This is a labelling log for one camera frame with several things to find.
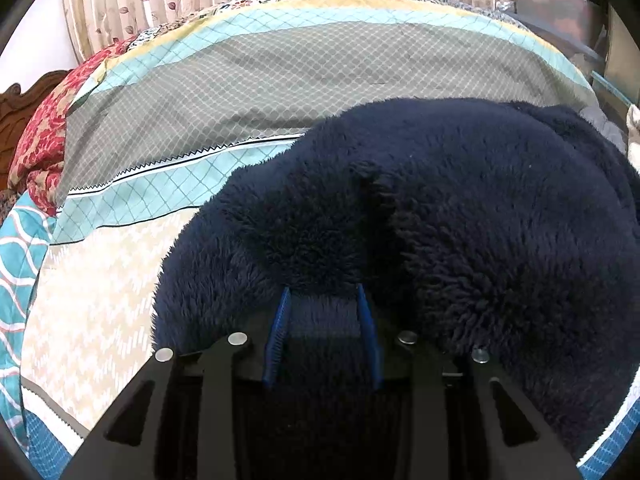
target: red object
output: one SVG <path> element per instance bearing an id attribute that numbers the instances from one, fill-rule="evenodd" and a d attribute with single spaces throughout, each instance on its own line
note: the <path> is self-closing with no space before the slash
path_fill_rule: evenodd
<path id="1" fill-rule="evenodd" d="M 84 82 L 109 57 L 127 51 L 134 38 L 96 52 L 73 69 L 38 106 L 22 133 L 9 168 L 9 188 L 29 195 L 49 216 L 56 215 L 56 188 L 65 164 L 66 113 Z"/>

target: bed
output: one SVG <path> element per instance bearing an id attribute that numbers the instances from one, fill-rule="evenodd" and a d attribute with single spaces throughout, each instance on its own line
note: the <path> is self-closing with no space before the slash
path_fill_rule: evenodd
<path id="1" fill-rule="evenodd" d="M 236 168 L 381 98 L 599 110 L 519 22 L 438 0 L 233 0 L 58 76 L 16 145 L 19 199 L 0 229 L 0 413 L 46 478 L 150 356 L 162 259 Z M 587 480 L 629 440 L 639 396 L 637 378 L 578 464 Z"/>

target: silver screw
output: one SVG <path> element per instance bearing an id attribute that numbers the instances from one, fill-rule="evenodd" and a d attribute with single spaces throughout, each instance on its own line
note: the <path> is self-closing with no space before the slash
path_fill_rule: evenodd
<path id="1" fill-rule="evenodd" d="M 173 356 L 173 350 L 171 350 L 170 348 L 161 348 L 156 352 L 156 361 L 165 363 L 167 361 L 170 361 Z"/>
<path id="2" fill-rule="evenodd" d="M 233 346 L 242 346 L 248 339 L 249 337 L 244 332 L 233 332 L 226 338 L 226 340 L 229 341 L 229 344 Z"/>
<path id="3" fill-rule="evenodd" d="M 402 330 L 398 334 L 398 341 L 403 345 L 415 345 L 418 342 L 418 335 L 415 332 L 411 332 L 411 330 Z"/>
<path id="4" fill-rule="evenodd" d="M 489 362 L 489 352 L 487 352 L 484 348 L 474 348 L 471 351 L 471 358 L 481 365 Z"/>

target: plastic storage box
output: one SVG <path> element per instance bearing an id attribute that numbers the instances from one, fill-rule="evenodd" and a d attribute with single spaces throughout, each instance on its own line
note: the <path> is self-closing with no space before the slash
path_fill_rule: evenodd
<path id="1" fill-rule="evenodd" d="M 516 0 L 516 13 L 590 48 L 598 41 L 605 19 L 605 11 L 589 0 Z"/>
<path id="2" fill-rule="evenodd" d="M 510 12 L 507 14 L 515 20 L 519 20 L 535 35 L 548 41 L 562 52 L 569 61 L 580 69 L 587 81 L 591 82 L 591 73 L 604 72 L 605 59 L 588 46 L 575 41 L 571 36 L 551 30 L 546 23 L 540 20 Z"/>

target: carved wood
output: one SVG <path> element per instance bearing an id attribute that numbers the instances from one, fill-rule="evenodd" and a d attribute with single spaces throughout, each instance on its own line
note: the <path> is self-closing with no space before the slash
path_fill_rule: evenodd
<path id="1" fill-rule="evenodd" d="M 65 78 L 67 70 L 47 72 L 24 94 L 18 83 L 0 94 L 0 190 L 7 188 L 9 166 L 15 147 L 36 108 Z"/>

